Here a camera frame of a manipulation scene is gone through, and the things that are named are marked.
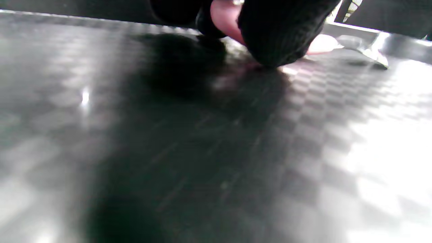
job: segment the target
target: metallic surface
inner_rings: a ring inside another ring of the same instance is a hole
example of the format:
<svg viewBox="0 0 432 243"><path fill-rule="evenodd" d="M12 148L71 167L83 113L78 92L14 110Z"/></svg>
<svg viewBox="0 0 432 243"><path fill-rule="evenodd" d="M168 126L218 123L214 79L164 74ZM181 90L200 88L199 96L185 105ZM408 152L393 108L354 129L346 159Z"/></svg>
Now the metallic surface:
<svg viewBox="0 0 432 243"><path fill-rule="evenodd" d="M0 14L1 243L431 242L429 64L195 34Z"/></svg>

